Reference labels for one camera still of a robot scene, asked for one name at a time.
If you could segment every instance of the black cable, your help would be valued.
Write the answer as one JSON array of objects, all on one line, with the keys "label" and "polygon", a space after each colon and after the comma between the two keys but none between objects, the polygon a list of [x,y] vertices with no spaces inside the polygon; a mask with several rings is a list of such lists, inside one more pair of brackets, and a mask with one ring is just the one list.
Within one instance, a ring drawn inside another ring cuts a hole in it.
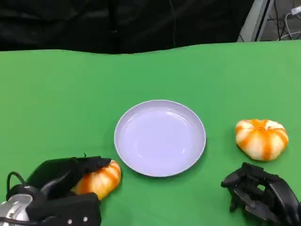
[{"label": "black cable", "polygon": [[281,40],[281,35],[280,35],[280,31],[279,31],[279,17],[278,17],[278,9],[277,9],[277,6],[276,6],[276,0],[274,0],[274,9],[275,9],[276,20],[277,20],[277,32],[278,32],[278,38],[279,38],[279,40]]},{"label": "black cable", "polygon": [[[274,24],[277,26],[276,20],[273,19],[272,17],[270,17],[270,18],[268,19],[268,21],[273,21]],[[287,30],[285,29],[285,21],[284,21],[284,19],[280,19],[279,21],[281,21],[281,22],[283,23],[283,27],[281,28],[281,34],[280,34],[280,37],[282,37],[284,32],[286,32],[287,34],[288,34],[288,32],[287,32]]]},{"label": "black cable", "polygon": [[9,191],[10,191],[10,178],[12,175],[16,176],[23,185],[26,184],[25,180],[23,179],[23,177],[21,177],[20,174],[18,174],[17,172],[10,172],[8,174],[8,179],[7,179],[7,193],[9,193]]},{"label": "black cable", "polygon": [[243,42],[245,42],[245,40],[243,39],[243,37],[241,36],[240,33],[239,33],[239,36],[240,36],[241,40],[242,40]]},{"label": "black cable", "polygon": [[24,221],[24,220],[15,220],[11,218],[0,217],[0,222],[6,222],[14,225],[26,225],[26,226],[39,226],[38,222],[33,221]]},{"label": "black cable", "polygon": [[174,47],[176,48],[177,45],[176,45],[176,43],[175,43],[175,30],[176,30],[176,28],[177,28],[177,16],[176,16],[175,11],[174,11],[174,5],[173,5],[172,0],[169,0],[169,4],[170,4],[171,11],[172,11],[172,13],[173,13],[173,17],[174,17],[173,42],[174,42]]},{"label": "black cable", "polygon": [[301,37],[301,34],[299,34],[299,36],[295,40],[298,40],[300,37]]}]

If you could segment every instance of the silver motor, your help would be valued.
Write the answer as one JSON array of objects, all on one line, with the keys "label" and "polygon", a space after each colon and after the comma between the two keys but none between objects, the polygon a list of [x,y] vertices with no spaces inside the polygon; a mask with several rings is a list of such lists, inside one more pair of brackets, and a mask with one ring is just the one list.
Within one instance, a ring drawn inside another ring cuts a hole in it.
[{"label": "silver motor", "polygon": [[[28,194],[15,194],[7,202],[0,205],[0,217],[8,219],[28,221],[25,208],[32,202],[33,198]],[[0,222],[0,226],[10,226],[7,222]]]}]

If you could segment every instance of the pumpkin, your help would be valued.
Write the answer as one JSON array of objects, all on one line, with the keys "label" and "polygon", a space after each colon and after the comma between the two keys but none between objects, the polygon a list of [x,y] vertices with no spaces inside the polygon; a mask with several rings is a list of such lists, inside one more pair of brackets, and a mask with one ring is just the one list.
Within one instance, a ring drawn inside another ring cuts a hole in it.
[{"label": "pumpkin", "polygon": [[85,174],[75,185],[73,192],[76,194],[87,194],[94,192],[101,200],[113,191],[121,180],[121,169],[114,160],[106,167],[100,168],[96,172]]},{"label": "pumpkin", "polygon": [[271,120],[241,120],[235,128],[238,147],[254,160],[271,161],[286,148],[285,128]]}]

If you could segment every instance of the wire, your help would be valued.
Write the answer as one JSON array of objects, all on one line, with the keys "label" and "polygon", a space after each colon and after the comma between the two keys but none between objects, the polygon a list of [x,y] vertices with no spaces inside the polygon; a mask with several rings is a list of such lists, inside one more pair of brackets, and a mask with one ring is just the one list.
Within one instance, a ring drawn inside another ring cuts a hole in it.
[{"label": "wire", "polygon": [[292,39],[292,34],[291,34],[291,31],[290,31],[290,29],[288,28],[288,24],[287,24],[287,16],[290,15],[290,14],[292,14],[292,13],[288,13],[288,14],[286,14],[286,16],[285,16],[285,24],[286,24],[286,28],[287,28],[287,31],[288,31],[288,35],[289,35],[290,38]]},{"label": "wire", "polygon": [[177,45],[175,43],[175,30],[177,28],[177,16],[175,14],[175,11],[174,11],[174,5],[173,5],[173,2],[172,0],[169,0],[169,4],[170,4],[170,7],[171,7],[171,11],[173,13],[173,17],[174,17],[174,31],[173,31],[173,42],[174,42],[174,47],[176,48]]},{"label": "wire", "polygon": [[7,179],[7,193],[9,193],[9,191],[10,191],[10,179],[11,179],[12,175],[16,176],[23,185],[26,184],[25,180],[21,177],[20,174],[18,174],[17,172],[10,172],[8,174],[8,179]]},{"label": "wire", "polygon": [[245,42],[245,40],[243,39],[243,37],[241,36],[240,33],[239,33],[239,36],[240,36],[241,40],[242,40],[243,42]]},{"label": "wire", "polygon": [[[271,20],[274,22],[274,24],[276,26],[278,26],[277,22],[275,19],[273,19],[271,16],[269,16],[269,19],[268,20]],[[281,28],[281,34],[280,34],[280,37],[283,35],[284,32],[286,32],[288,34],[288,32],[285,30],[285,22],[284,22],[284,19],[280,19],[279,21],[283,22],[283,27]]]},{"label": "wire", "polygon": [[[293,35],[293,34],[300,34],[300,33],[301,33],[301,32],[293,32],[293,33],[291,33],[291,35]],[[289,34],[286,34],[286,35],[282,36],[281,38],[285,38],[285,37],[287,37],[287,36],[289,36]]]},{"label": "wire", "polygon": [[27,226],[39,226],[38,222],[33,221],[24,221],[24,220],[16,220],[11,218],[0,217],[0,222],[6,222],[14,225],[27,225]]},{"label": "wire", "polygon": [[301,34],[295,40],[298,40],[300,37],[301,37]]},{"label": "wire", "polygon": [[276,0],[274,0],[274,9],[275,9],[275,13],[276,13],[276,19],[277,19],[277,32],[278,32],[278,38],[281,40],[281,35],[280,35],[280,31],[279,31],[279,17],[278,17],[278,9],[276,6]]}]

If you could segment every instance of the plate rim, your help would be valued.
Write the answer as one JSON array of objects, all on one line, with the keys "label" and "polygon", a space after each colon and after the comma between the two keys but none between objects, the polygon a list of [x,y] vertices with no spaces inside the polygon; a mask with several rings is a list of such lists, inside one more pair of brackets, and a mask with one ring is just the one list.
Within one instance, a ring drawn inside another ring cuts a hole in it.
[{"label": "plate rim", "polygon": [[[190,112],[192,112],[192,113],[194,114],[194,116],[198,119],[198,121],[201,123],[202,130],[203,130],[203,132],[204,132],[204,145],[203,145],[203,147],[202,147],[202,150],[200,151],[200,153],[199,153],[198,157],[195,159],[195,161],[192,162],[192,164],[189,164],[189,166],[187,166],[187,167],[185,167],[185,168],[183,168],[183,169],[181,169],[181,170],[179,170],[179,171],[177,171],[177,172],[175,172],[175,173],[173,173],[173,174],[166,174],[166,175],[155,176],[155,175],[152,175],[152,174],[147,174],[147,173],[143,173],[143,172],[140,172],[140,171],[138,171],[138,170],[135,170],[135,169],[134,169],[127,161],[125,161],[125,160],[121,157],[120,151],[119,151],[119,149],[117,148],[117,145],[116,145],[116,143],[117,143],[117,139],[116,139],[116,131],[117,131],[117,129],[120,127],[120,123],[121,123],[122,119],[127,115],[128,112],[130,112],[130,111],[133,110],[134,108],[136,108],[136,107],[138,107],[138,106],[140,106],[140,105],[146,104],[146,103],[148,103],[148,102],[170,102],[170,103],[173,103],[173,104],[180,105],[181,107],[184,107],[184,108],[186,108],[187,110],[189,110]],[[205,126],[204,126],[203,122],[202,122],[201,119],[199,118],[199,116],[198,116],[193,110],[191,110],[189,107],[187,107],[187,106],[185,106],[185,105],[183,105],[183,104],[181,104],[181,103],[178,103],[178,102],[172,101],[172,100],[164,100],[164,99],[147,100],[147,101],[143,101],[143,102],[141,102],[141,103],[138,103],[138,104],[132,106],[131,108],[129,108],[126,112],[124,112],[124,113],[122,114],[122,116],[121,116],[120,119],[118,120],[118,122],[117,122],[117,124],[116,124],[116,127],[115,127],[115,130],[114,130],[114,146],[115,146],[115,150],[116,150],[116,152],[117,152],[119,158],[120,158],[120,159],[121,159],[121,160],[122,160],[122,161],[123,161],[123,162],[131,169],[131,170],[133,170],[133,171],[135,171],[135,172],[137,172],[137,173],[139,173],[139,174],[146,175],[146,176],[149,176],[149,177],[154,177],[154,178],[166,178],[166,177],[172,177],[172,176],[178,175],[178,174],[183,173],[183,172],[185,172],[186,170],[190,169],[190,168],[191,168],[191,167],[192,167],[192,166],[200,159],[200,157],[202,156],[202,154],[203,154],[203,152],[204,152],[204,150],[205,150],[205,147],[206,147],[206,141],[207,141],[207,138],[206,138],[206,129],[205,129]]]}]

